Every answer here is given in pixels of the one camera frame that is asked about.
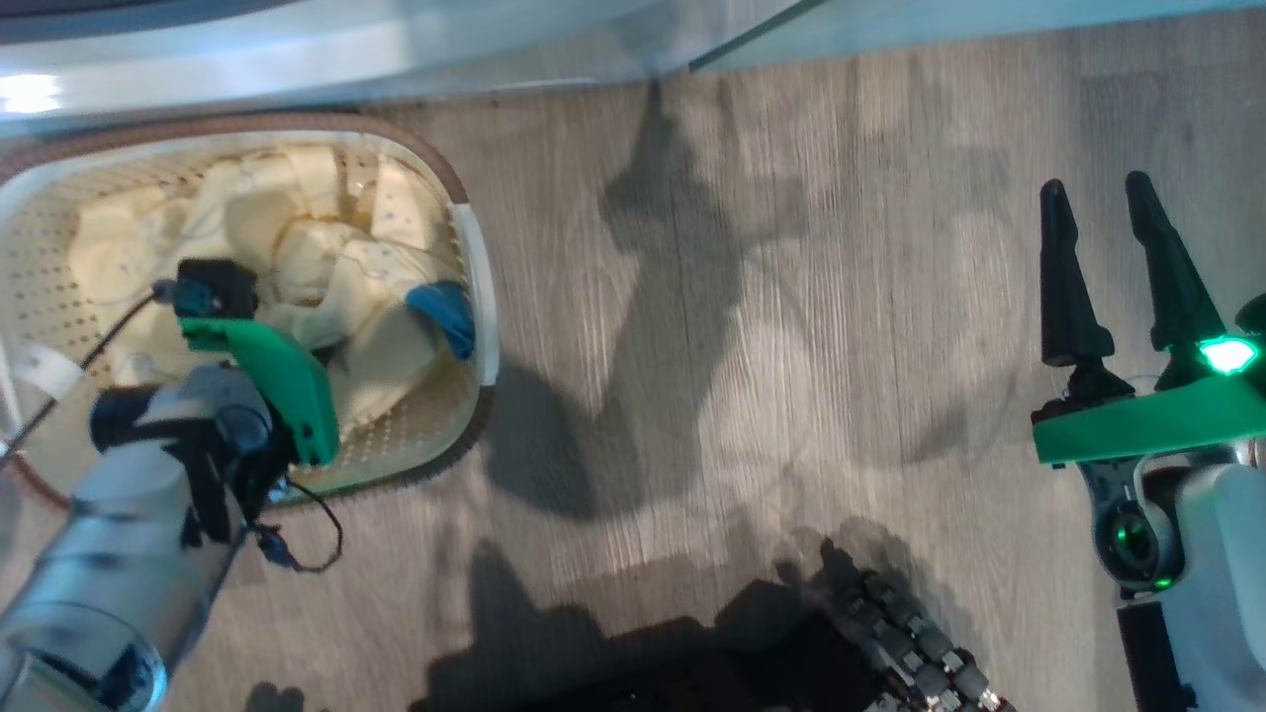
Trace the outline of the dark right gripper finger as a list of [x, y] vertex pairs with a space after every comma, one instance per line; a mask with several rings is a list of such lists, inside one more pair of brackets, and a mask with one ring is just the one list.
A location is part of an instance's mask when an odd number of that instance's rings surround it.
[[1206, 284], [1200, 279], [1151, 177], [1132, 171], [1125, 177], [1131, 231], [1144, 251], [1155, 322], [1151, 343], [1158, 352], [1196, 346], [1225, 334]]
[[1077, 257], [1079, 226], [1063, 182], [1039, 189], [1039, 359], [1074, 367], [1114, 355], [1112, 332], [1096, 319]]

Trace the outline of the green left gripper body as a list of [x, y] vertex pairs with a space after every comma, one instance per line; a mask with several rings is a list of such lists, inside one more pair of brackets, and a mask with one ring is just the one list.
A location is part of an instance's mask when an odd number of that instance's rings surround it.
[[227, 353], [275, 410], [300, 466], [327, 466], [339, 454], [330, 379], [316, 356], [262, 321], [180, 315], [192, 351]]

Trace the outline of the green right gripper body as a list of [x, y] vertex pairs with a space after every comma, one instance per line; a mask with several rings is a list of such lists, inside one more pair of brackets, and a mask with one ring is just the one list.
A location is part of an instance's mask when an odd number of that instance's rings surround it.
[[1067, 409], [1050, 402], [1032, 416], [1039, 462], [1050, 466], [1114, 461], [1266, 437], [1266, 336], [1203, 343], [1243, 345], [1252, 355], [1231, 371], [1171, 391]]

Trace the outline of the yellow bear print garment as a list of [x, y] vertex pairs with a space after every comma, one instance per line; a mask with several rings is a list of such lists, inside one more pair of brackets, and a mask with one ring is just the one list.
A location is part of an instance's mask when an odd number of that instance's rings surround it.
[[327, 369], [341, 437], [392, 410], [446, 353], [434, 318], [406, 307], [414, 288], [460, 288], [441, 189], [390, 156], [348, 188], [335, 149], [289, 144], [222, 160], [186, 195], [149, 184], [87, 200], [70, 274], [113, 323], [182, 260], [233, 260], [258, 276], [256, 319]]

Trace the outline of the cream perforated laundry basket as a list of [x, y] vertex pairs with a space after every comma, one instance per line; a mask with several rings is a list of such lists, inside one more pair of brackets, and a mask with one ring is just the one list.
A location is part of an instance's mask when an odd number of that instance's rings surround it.
[[[460, 288], [414, 288], [406, 307], [434, 318], [444, 357], [384, 418], [341, 437], [327, 466], [294, 466], [279, 492], [285, 503], [303, 490], [322, 497], [420, 481], [453, 466], [487, 428], [500, 369], [498, 303], [479, 220], [449, 162], [420, 136], [384, 119], [342, 113], [287, 111], [218, 117], [94, 130], [0, 153], [0, 442], [49, 416], [20, 443], [32, 490], [65, 504], [95, 460], [86, 418], [111, 385], [172, 385], [227, 353], [187, 347], [170, 307], [149, 304], [113, 323], [97, 319], [70, 274], [68, 246], [78, 207], [154, 184], [186, 195], [208, 168], [289, 144], [335, 149], [348, 188], [377, 174], [390, 156], [433, 181], [442, 194], [461, 264]], [[65, 400], [19, 383], [13, 369], [28, 345], [54, 348], [85, 367]]]

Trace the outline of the white washing machine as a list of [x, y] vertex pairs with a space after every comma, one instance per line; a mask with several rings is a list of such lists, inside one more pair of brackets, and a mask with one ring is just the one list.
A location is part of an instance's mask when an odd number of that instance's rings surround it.
[[0, 0], [0, 141], [660, 79], [795, 0]]

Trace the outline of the teal cabinet with dark plinth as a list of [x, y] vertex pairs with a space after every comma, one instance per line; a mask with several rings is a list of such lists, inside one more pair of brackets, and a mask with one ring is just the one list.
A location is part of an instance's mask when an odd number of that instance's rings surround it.
[[1266, 0], [801, 0], [690, 68], [751, 68], [1252, 6]]

